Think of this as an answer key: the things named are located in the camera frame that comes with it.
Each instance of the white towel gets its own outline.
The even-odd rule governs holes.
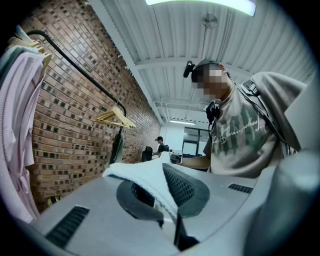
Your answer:
[[[178,206],[169,192],[162,163],[169,163],[168,152],[162,152],[161,157],[155,160],[125,164],[114,163],[107,168],[102,177],[115,175],[138,184],[149,192],[163,206],[173,220],[177,220]]]

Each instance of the brick wall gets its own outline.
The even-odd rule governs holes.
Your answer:
[[[28,32],[42,30],[126,107],[136,129],[124,129],[123,162],[136,163],[154,141],[160,123],[126,63],[90,6],[80,0],[45,1],[23,21]],[[109,159],[118,126],[93,123],[114,102],[70,65],[43,37],[53,56],[46,70],[33,122],[30,184],[38,209],[53,195],[66,196],[98,178]]]

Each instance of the white cloth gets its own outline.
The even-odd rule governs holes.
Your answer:
[[[24,163],[33,164],[28,132],[32,130],[43,58],[43,54],[20,54],[0,90],[0,193],[8,211],[27,223],[39,215]]]
[[[114,163],[106,169],[102,177],[115,175],[133,181],[149,192],[176,220],[178,206],[169,192],[162,164],[169,163],[169,152],[162,152],[161,157],[152,161],[125,164]]]

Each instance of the vent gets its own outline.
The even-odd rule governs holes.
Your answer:
[[[232,190],[236,190],[236,191],[240,191],[240,192],[244,192],[244,193],[248,193],[250,194],[251,191],[253,190],[252,187],[248,187],[248,186],[242,186],[242,185],[238,185],[238,184],[230,184],[228,186],[229,189],[232,189]]]
[[[89,209],[75,206],[60,222],[46,235],[46,238],[60,248],[64,248],[82,221],[89,213]]]

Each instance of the ceiling light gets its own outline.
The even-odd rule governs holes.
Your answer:
[[[175,120],[170,120],[170,123],[177,123],[177,124],[184,124],[184,125],[191,125],[194,126],[194,122],[182,122],[182,121],[175,121]]]
[[[256,4],[254,2],[251,2],[250,0],[145,0],[148,6],[161,4],[161,3],[168,3],[168,2],[178,2],[178,1],[198,1],[198,2],[219,4],[219,5],[236,9],[250,16],[255,15],[255,12],[256,12]]]

